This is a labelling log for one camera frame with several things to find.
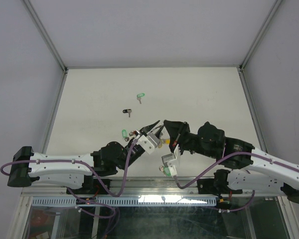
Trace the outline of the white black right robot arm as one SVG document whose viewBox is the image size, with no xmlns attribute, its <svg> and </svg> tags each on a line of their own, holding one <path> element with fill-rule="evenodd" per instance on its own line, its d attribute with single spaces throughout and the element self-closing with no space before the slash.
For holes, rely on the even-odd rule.
<svg viewBox="0 0 299 239">
<path fill-rule="evenodd" d="M 163 122 L 169 148 L 175 154 L 188 151 L 215 159 L 193 182 L 204 193 L 242 193 L 244 190 L 285 195 L 299 204 L 299 164 L 290 163 L 264 152 L 240 139 L 226 137 L 225 132 L 206 122 L 196 134 L 189 124 Z"/>
</svg>

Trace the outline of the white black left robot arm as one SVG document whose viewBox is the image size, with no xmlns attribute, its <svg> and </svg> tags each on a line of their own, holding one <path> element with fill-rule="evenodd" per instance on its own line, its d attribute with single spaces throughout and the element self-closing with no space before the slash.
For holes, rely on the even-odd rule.
<svg viewBox="0 0 299 239">
<path fill-rule="evenodd" d="M 9 187 L 29 187 L 33 182 L 66 186 L 90 193 L 96 176 L 106 177 L 126 171 L 144 153 L 152 154 L 160 145 L 164 126 L 158 122 L 130 132 L 127 145 L 116 141 L 92 153 L 70 156 L 52 156 L 34 152 L 23 146 L 9 164 Z"/>
</svg>

